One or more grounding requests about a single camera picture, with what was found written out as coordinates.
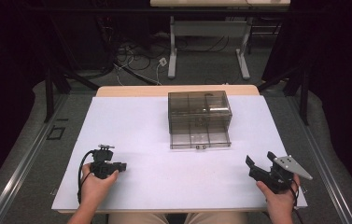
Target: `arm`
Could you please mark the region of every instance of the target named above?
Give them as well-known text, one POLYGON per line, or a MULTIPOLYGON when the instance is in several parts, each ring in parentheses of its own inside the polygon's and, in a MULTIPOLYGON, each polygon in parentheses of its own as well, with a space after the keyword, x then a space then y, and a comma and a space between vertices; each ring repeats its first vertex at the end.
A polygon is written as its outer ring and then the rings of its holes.
POLYGON ((82 198, 76 213, 68 220, 72 223, 91 223, 94 213, 106 197, 110 187, 115 183, 118 177, 118 171, 106 179, 100 179, 90 173, 91 165, 85 164, 82 167, 82 179, 86 180, 82 185, 82 198))
MULTIPOLYGON (((300 179, 294 175, 292 188, 296 191, 300 185, 300 179)), ((294 207, 294 196, 290 190, 283 193, 274 194, 263 182, 258 181, 257 187, 266 197, 269 216, 274 224, 292 224, 292 209, 294 207)))

